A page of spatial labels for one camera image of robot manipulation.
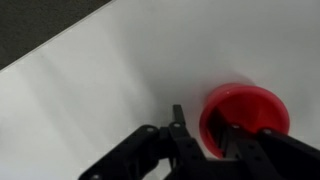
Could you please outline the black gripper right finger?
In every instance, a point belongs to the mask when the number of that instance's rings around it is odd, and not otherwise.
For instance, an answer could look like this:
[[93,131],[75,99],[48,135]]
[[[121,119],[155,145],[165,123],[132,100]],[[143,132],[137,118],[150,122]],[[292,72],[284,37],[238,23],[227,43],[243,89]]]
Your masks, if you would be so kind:
[[320,180],[320,151],[275,129],[251,133],[215,110],[209,137],[222,151],[210,162],[219,180]]

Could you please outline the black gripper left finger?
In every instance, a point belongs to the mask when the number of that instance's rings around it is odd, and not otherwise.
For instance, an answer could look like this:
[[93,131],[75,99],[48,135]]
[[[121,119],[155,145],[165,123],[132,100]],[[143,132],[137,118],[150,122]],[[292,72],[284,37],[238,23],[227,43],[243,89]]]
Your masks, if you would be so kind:
[[142,180],[169,161],[164,180],[208,177],[210,162],[187,128],[181,105],[172,107],[173,121],[165,127],[142,125],[85,170],[78,180]]

